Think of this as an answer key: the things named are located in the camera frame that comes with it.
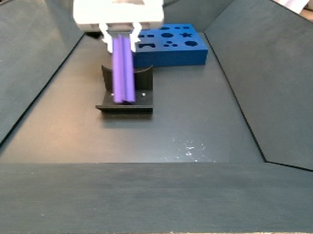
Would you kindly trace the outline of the white first gripper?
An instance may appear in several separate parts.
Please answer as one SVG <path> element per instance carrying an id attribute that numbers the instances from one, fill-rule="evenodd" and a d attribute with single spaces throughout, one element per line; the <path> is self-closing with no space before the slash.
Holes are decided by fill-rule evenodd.
<path id="1" fill-rule="evenodd" d="M 131 50 L 143 29 L 163 24 L 163 0 L 73 0 L 73 19 L 84 32 L 102 32 L 107 51 L 112 52 L 111 31 L 132 31 Z"/>

